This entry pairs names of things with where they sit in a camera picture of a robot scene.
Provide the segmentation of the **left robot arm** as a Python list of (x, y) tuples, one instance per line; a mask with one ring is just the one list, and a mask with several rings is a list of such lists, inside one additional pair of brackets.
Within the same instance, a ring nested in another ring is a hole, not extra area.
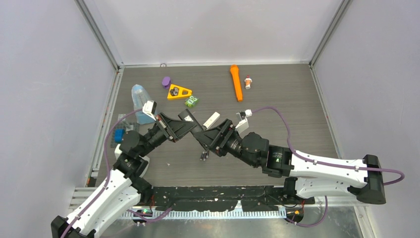
[(67, 217), (57, 216), (51, 223), (54, 238), (99, 238), (123, 213), (136, 204), (147, 205), (153, 188), (142, 174), (147, 155), (165, 141), (176, 142), (196, 127), (193, 121), (176, 120), (160, 113), (144, 135), (127, 132), (107, 178)]

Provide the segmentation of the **black remote control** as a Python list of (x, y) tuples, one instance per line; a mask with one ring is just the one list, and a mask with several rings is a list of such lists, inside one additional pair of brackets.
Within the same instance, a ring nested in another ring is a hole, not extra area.
[(197, 119), (193, 116), (189, 109), (184, 109), (178, 114), (178, 117), (183, 121), (189, 121), (194, 123), (195, 127), (191, 130), (191, 133), (193, 135), (197, 132), (204, 131), (201, 124), (197, 121)]

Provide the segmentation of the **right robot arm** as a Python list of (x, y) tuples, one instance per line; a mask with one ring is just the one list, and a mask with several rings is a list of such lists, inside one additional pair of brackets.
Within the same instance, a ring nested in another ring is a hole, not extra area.
[(285, 177), (283, 198), (296, 203), (315, 196), (354, 196), (367, 204), (385, 204), (380, 163), (376, 156), (342, 160), (315, 156), (288, 147), (275, 146), (255, 132), (241, 137), (226, 119), (194, 138), (219, 157), (230, 154), (269, 177)]

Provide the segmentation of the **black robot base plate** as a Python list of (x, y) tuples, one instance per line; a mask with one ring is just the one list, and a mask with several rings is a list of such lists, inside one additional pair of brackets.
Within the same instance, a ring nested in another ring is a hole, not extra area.
[(278, 205), (293, 208), (313, 205), (315, 199), (298, 198), (281, 186), (155, 186), (143, 198), (141, 205), (155, 206), (159, 211), (232, 211), (240, 204), (242, 210), (274, 211)]

